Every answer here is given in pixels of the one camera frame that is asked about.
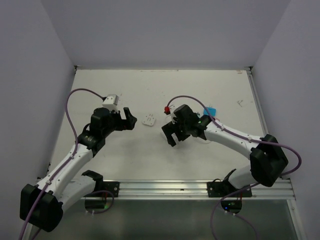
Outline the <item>white square plug adapter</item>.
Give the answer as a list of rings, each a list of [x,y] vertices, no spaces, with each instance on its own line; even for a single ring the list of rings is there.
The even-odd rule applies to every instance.
[[[153,113],[147,113],[143,116],[141,123],[147,127],[153,127],[156,123],[156,117]]]

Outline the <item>blue square plug adapter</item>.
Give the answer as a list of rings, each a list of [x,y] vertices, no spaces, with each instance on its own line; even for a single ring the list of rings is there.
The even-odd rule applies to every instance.
[[[217,110],[215,108],[213,108],[213,107],[206,106],[203,109],[203,114],[207,115],[207,116],[211,115],[212,117],[215,117],[216,113],[217,113]]]

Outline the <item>white cube power socket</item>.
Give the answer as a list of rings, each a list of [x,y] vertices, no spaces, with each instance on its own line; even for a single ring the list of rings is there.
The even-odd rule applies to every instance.
[[[179,138],[177,137],[177,135],[176,135],[175,133],[173,133],[171,136],[172,136],[172,139],[173,139],[173,141],[174,141],[173,147],[177,147],[178,144],[180,143]]]

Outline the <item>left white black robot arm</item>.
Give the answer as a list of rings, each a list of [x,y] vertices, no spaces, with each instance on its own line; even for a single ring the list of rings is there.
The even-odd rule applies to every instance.
[[[82,133],[77,137],[70,152],[52,172],[35,185],[27,184],[20,195],[19,217],[46,232],[51,232],[60,223],[64,212],[80,198],[103,193],[103,176],[87,170],[73,182],[75,175],[106,144],[106,138],[114,131],[131,131],[137,118],[129,108],[119,111],[100,107],[93,111]]]

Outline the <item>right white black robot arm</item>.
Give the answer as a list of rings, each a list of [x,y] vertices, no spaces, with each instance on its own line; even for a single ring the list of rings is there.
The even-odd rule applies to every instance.
[[[249,160],[249,165],[233,169],[218,184],[227,196],[235,196],[241,188],[253,184],[273,186],[288,165],[277,139],[270,134],[259,137],[228,130],[208,115],[198,117],[186,104],[178,108],[166,106],[164,113],[171,117],[171,121],[161,128],[170,146],[174,147],[188,137],[200,138],[228,147]]]

